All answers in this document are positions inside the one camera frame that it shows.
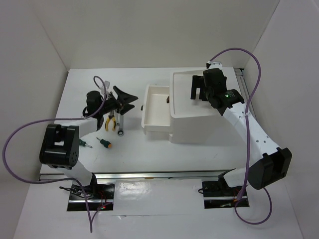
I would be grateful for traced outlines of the green orange stubby screwdriver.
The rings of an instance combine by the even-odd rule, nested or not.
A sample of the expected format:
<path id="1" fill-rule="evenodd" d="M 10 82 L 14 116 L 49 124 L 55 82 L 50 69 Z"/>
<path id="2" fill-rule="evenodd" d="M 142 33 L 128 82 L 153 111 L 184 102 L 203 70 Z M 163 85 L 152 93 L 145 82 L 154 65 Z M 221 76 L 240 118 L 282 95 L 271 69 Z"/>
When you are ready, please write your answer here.
<path id="1" fill-rule="evenodd" d="M 100 143 L 101 145 L 103 145 L 105 148 L 111 148 L 111 147 L 112 147 L 112 144 L 111 144 L 109 141 L 105 140 L 105 139 L 100 139 L 100 138 L 97 137 L 97 140 L 98 140 L 99 143 Z"/>

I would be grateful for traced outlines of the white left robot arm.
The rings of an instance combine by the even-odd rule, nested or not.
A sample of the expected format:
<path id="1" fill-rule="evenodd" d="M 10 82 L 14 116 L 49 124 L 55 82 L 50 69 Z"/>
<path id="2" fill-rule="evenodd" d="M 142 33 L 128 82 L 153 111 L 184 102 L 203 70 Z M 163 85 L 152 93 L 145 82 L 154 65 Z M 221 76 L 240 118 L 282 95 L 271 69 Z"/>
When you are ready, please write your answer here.
<path id="1" fill-rule="evenodd" d="M 80 192 L 88 199 L 94 198 L 99 191 L 96 175 L 87 170 L 79 160 L 79 139 L 101 129 L 104 115 L 115 111 L 124 115 L 135 106 L 131 103 L 138 99 L 114 86 L 112 93 L 101 95 L 98 91 L 87 93 L 83 118 L 74 119 L 70 124 L 49 124 L 39 153 L 41 164 L 56 169 L 68 178 L 73 178 L 82 186 Z"/>

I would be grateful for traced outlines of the white drawer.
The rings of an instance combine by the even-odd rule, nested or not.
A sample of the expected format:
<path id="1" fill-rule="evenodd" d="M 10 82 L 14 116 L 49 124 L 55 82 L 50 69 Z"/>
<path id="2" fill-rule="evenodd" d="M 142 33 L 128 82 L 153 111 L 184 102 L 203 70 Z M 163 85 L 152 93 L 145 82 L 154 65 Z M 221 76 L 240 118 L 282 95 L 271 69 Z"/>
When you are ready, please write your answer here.
<path id="1" fill-rule="evenodd" d="M 169 86 L 147 85 L 142 110 L 144 132 L 170 132 Z"/>

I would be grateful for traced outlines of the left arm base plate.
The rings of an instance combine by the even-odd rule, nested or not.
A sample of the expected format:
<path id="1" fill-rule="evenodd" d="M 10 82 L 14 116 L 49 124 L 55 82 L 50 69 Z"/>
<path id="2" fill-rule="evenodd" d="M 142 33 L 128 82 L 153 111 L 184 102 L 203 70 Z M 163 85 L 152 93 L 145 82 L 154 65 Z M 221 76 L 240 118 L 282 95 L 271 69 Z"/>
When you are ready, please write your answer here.
<path id="1" fill-rule="evenodd" d="M 67 211 L 79 212 L 86 211 L 85 198 L 79 185 L 72 184 L 70 188 L 60 186 L 62 190 L 69 192 Z M 112 211 L 114 207 L 115 184 L 99 184 L 96 192 L 89 191 L 85 187 L 88 206 L 90 211 Z"/>

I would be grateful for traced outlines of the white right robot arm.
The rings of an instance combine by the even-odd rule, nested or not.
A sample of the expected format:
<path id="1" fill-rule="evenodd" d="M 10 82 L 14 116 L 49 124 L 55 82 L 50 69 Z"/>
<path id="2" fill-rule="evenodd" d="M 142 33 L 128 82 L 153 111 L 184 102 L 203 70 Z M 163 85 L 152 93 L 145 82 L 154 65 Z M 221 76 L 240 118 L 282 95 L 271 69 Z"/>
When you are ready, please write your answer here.
<path id="1" fill-rule="evenodd" d="M 221 170 L 222 195 L 244 183 L 267 187 L 292 159 L 251 115 L 230 68 L 174 72 L 169 86 L 147 86 L 140 124 L 121 143 L 132 171 Z"/>

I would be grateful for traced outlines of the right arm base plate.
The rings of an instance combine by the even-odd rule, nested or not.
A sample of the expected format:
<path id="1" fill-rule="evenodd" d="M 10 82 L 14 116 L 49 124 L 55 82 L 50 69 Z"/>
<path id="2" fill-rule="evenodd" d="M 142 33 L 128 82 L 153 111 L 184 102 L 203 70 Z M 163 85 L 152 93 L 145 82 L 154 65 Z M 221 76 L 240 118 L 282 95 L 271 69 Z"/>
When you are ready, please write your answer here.
<path id="1" fill-rule="evenodd" d="M 198 193 L 203 195 L 205 209 L 234 208 L 241 186 L 229 188 L 217 181 L 203 181 Z"/>

